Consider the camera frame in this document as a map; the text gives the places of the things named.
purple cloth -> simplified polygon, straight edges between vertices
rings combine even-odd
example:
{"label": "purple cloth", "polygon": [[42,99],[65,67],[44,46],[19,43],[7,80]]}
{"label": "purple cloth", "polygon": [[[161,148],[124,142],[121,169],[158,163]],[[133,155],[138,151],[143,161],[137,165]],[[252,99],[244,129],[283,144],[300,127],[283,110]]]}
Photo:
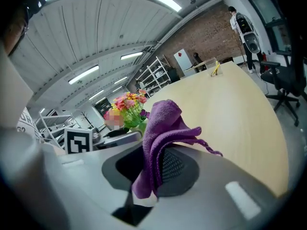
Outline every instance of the purple cloth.
{"label": "purple cloth", "polygon": [[201,127],[187,127],[181,113],[181,109],[171,100],[153,104],[143,137],[143,170],[132,184],[132,190],[138,198],[148,198],[152,191],[156,195],[157,188],[162,184],[159,158],[163,149],[173,142],[190,145],[199,143],[208,152],[223,156],[211,149],[207,142],[196,138],[201,134]]}

